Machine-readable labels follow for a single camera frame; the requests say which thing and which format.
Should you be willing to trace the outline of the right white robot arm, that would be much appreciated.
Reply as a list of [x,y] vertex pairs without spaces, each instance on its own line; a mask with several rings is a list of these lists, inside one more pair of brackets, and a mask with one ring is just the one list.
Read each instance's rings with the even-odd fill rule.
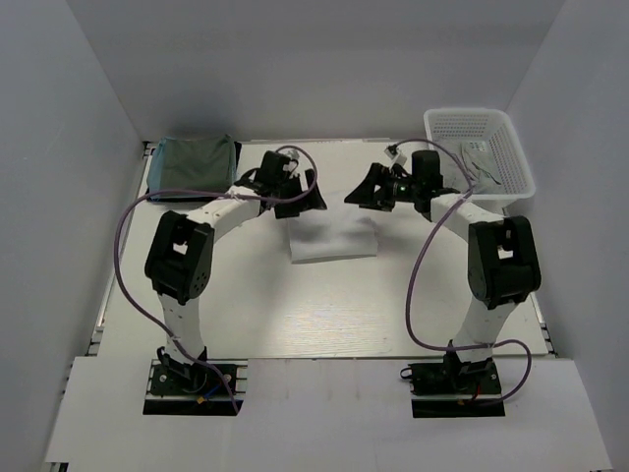
[[446,187],[433,150],[414,152],[410,172],[399,164],[372,164],[344,202],[378,211],[408,203],[434,223],[434,231],[445,227],[467,243],[472,299],[457,334],[447,346],[435,349],[455,358],[443,368],[445,383],[458,392],[469,390],[480,378],[479,369],[492,358],[510,314],[541,286],[530,220],[488,211],[471,202],[467,193]]

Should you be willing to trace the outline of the white t-shirt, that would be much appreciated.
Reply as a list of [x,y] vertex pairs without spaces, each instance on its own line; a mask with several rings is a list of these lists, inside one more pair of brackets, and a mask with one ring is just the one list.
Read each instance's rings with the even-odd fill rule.
[[362,209],[343,203],[288,220],[292,264],[375,257],[377,239],[372,219]]

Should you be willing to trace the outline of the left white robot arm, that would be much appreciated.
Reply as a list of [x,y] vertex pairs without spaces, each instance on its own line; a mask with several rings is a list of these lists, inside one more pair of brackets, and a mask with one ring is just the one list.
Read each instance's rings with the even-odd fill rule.
[[326,210],[317,185],[318,169],[299,163],[281,147],[266,152],[220,197],[188,213],[168,210],[160,217],[144,274],[163,311],[166,346],[158,355],[175,367],[174,381],[187,392],[207,381],[207,350],[200,334],[200,295],[208,285],[215,244],[232,230],[267,211],[277,219]]

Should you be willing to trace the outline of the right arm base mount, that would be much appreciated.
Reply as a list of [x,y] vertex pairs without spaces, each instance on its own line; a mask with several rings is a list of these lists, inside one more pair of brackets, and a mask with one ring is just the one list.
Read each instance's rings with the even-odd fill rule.
[[415,419],[500,418],[502,388],[492,357],[462,362],[447,352],[439,362],[411,363],[400,371],[410,384]]

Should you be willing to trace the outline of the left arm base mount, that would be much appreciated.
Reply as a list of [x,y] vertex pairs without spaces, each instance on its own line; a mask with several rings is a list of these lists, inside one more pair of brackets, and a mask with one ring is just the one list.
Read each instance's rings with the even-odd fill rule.
[[180,364],[156,351],[143,401],[144,416],[235,417],[243,406],[248,362],[214,363],[218,372],[198,363]]

